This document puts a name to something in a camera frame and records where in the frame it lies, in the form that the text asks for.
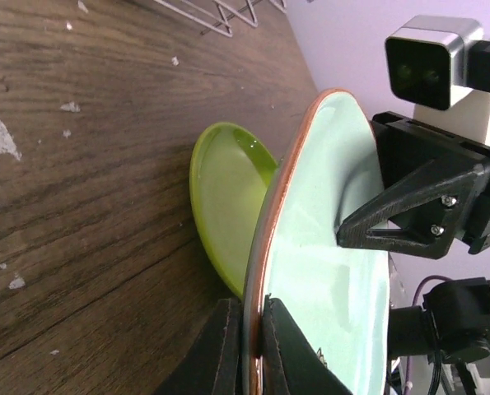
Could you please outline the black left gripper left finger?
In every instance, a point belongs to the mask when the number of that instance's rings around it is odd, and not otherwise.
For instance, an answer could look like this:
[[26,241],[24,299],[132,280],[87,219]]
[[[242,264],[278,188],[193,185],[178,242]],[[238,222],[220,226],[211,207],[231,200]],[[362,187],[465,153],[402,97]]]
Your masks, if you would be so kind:
[[155,393],[240,394],[240,337],[239,300],[219,300],[184,359]]

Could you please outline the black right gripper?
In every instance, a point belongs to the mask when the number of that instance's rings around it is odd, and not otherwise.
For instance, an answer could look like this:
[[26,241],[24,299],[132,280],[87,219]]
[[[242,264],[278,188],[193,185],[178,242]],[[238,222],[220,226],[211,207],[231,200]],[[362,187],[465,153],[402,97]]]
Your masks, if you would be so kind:
[[455,240],[490,248],[490,147],[394,113],[373,118],[385,190],[349,215],[349,249],[444,257]]

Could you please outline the lime green small plate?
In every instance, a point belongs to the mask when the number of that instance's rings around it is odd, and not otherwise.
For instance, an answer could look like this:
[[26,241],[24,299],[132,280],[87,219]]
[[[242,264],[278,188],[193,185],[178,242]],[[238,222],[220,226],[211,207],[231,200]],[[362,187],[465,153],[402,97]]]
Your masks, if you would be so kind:
[[210,263],[242,298],[255,227],[278,162],[245,128],[229,122],[207,127],[194,145],[189,197]]

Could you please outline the mint green flower plate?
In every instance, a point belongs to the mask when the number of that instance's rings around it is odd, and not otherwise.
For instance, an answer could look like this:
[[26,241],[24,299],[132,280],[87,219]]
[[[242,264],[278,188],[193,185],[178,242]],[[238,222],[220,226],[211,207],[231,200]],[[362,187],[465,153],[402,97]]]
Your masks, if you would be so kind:
[[340,222],[383,189],[371,126],[355,97],[310,105],[268,186],[244,291],[243,384],[266,387],[260,326],[281,300],[321,367],[354,394],[381,394],[387,367],[388,255],[338,245]]

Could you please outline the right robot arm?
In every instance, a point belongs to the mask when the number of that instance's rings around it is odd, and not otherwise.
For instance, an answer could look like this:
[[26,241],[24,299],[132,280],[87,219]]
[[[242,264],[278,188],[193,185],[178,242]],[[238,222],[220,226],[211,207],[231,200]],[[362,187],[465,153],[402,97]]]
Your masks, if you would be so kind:
[[[490,147],[385,112],[371,121],[384,189],[344,219],[344,248],[438,259],[455,239],[490,247]],[[422,305],[390,311],[388,356],[435,354],[446,364],[490,356],[490,281],[449,280]]]

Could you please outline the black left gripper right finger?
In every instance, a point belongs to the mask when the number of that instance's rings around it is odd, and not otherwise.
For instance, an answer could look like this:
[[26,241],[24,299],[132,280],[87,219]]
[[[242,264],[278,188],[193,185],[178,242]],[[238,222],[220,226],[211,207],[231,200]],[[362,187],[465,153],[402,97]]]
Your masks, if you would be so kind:
[[265,394],[349,394],[320,361],[285,304],[265,298],[262,317]]

